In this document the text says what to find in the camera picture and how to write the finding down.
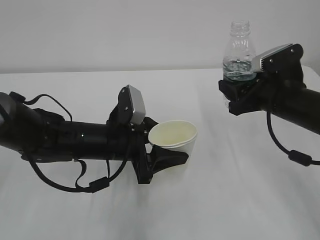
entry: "black cable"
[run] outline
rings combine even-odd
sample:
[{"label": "black cable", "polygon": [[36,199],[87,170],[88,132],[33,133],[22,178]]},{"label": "black cable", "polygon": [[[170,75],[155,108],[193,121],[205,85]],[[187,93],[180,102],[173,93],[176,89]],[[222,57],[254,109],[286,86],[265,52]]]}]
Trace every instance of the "black cable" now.
[{"label": "black cable", "polygon": [[25,105],[33,105],[35,104],[36,102],[38,102],[38,100],[42,97],[48,97],[50,99],[52,99],[53,101],[55,101],[56,104],[58,104],[70,117],[70,122],[72,122],[72,115],[71,113],[60,103],[58,102],[58,100],[56,100],[54,97],[48,95],[48,94],[40,94],[38,96],[36,96],[34,99],[30,100],[30,101],[24,101],[23,103]]},{"label": "black cable", "polygon": [[272,128],[272,125],[271,125],[271,111],[268,110],[266,111],[266,124],[268,126],[268,131],[269,131],[269,134],[272,138],[272,140],[274,141],[275,145],[277,145],[277,147],[283,151],[285,154],[289,155],[290,151],[288,149],[286,149],[279,141],[278,139],[276,138],[276,135],[274,133],[274,130]]},{"label": "black cable", "polygon": [[129,154],[131,152],[131,139],[129,139],[129,143],[128,143],[128,146],[127,146],[127,150],[126,150],[126,153],[125,153],[125,156],[124,156],[124,159],[120,165],[120,167],[118,168],[118,170],[109,178],[109,181],[113,181],[116,177],[119,176],[119,174],[123,171],[123,169],[125,168],[126,166],[126,163],[128,161],[128,158],[129,158]]},{"label": "black cable", "polygon": [[271,110],[273,109],[274,106],[274,100],[276,97],[277,91],[274,93],[274,95],[271,97],[270,99],[270,103],[269,103],[269,109],[266,111],[266,124],[268,127],[268,131],[269,134],[273,140],[273,142],[276,144],[276,146],[283,151],[285,154],[288,155],[288,158],[298,164],[301,164],[305,167],[308,167],[310,165],[318,165],[320,166],[320,161],[314,161],[312,160],[312,157],[303,153],[303,152],[299,152],[296,150],[291,150],[289,151],[288,149],[286,149],[277,139],[274,130],[272,128],[272,124],[271,124]]},{"label": "black cable", "polygon": [[105,160],[106,162],[106,170],[108,172],[108,179],[110,179],[110,161],[109,158]]}]

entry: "white paper cup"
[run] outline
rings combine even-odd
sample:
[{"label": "white paper cup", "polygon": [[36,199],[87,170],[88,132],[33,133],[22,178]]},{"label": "white paper cup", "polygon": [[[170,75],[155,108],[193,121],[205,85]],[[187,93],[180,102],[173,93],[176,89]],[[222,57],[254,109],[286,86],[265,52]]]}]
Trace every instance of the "white paper cup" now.
[{"label": "white paper cup", "polygon": [[149,142],[163,149],[187,153],[194,149],[198,130],[191,122],[172,120],[157,124],[149,132]]}]

